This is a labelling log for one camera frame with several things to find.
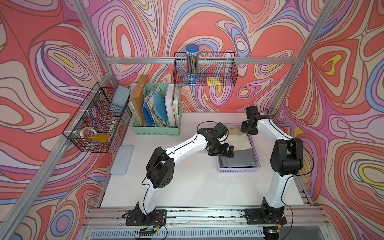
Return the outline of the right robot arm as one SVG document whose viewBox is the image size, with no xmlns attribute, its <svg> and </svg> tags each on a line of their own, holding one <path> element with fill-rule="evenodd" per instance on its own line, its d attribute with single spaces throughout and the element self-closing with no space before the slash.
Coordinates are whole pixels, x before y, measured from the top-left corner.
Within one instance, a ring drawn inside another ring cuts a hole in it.
<svg viewBox="0 0 384 240">
<path fill-rule="evenodd" d="M 269 191 L 263 198 L 260 213 L 265 221 L 270 221 L 283 215 L 286 190 L 304 166 L 303 141 L 285 134 L 256 106 L 246 108 L 246 115 L 247 120 L 243 121 L 241 132 L 254 136 L 261 132 L 274 144 L 270 164 L 275 173 Z"/>
</svg>

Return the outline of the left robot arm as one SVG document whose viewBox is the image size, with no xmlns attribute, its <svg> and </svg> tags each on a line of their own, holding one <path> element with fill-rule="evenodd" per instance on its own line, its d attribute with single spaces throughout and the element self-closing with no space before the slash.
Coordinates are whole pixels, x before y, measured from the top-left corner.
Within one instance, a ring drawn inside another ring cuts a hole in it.
<svg viewBox="0 0 384 240">
<path fill-rule="evenodd" d="M 212 128 L 201 128 L 186 141 L 168 148 L 154 150 L 147 166 L 142 185 L 147 187 L 137 209 L 142 214 L 151 214 L 157 206 L 160 189 L 173 179 L 176 166 L 186 158 L 200 151 L 207 151 L 213 157 L 234 157 L 234 147 L 226 143 L 229 129 L 223 123 L 216 123 Z"/>
</svg>

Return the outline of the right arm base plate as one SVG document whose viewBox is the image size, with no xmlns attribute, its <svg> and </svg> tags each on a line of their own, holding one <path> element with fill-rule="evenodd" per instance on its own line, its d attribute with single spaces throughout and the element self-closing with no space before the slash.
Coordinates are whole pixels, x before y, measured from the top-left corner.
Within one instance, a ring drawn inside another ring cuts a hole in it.
<svg viewBox="0 0 384 240">
<path fill-rule="evenodd" d="M 271 209 L 244 209 L 243 210 L 248 225 L 285 225 L 287 224 L 284 215 L 284 207 Z"/>
</svg>

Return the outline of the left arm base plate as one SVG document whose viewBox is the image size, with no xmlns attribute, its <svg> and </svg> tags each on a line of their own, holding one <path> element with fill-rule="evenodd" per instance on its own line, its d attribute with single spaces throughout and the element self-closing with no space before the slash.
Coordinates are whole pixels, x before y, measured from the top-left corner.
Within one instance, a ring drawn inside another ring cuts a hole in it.
<svg viewBox="0 0 384 240">
<path fill-rule="evenodd" d="M 134 209 L 122 217 L 126 219 L 126 226 L 161 226 L 166 223 L 167 211 L 155 209 L 145 215 L 140 209 Z"/>
</svg>

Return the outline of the beige grey pillowcase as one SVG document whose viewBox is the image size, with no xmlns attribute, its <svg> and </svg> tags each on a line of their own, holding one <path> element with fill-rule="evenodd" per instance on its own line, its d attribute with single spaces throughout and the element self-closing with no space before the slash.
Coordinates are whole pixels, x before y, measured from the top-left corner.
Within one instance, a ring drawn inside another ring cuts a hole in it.
<svg viewBox="0 0 384 240">
<path fill-rule="evenodd" d="M 240 129 L 229 129 L 229 136 L 225 143 L 234 146 L 234 157 L 219 157 L 218 166 L 221 169 L 259 168 L 260 163 L 256 157 L 253 144 L 247 134 Z"/>
</svg>

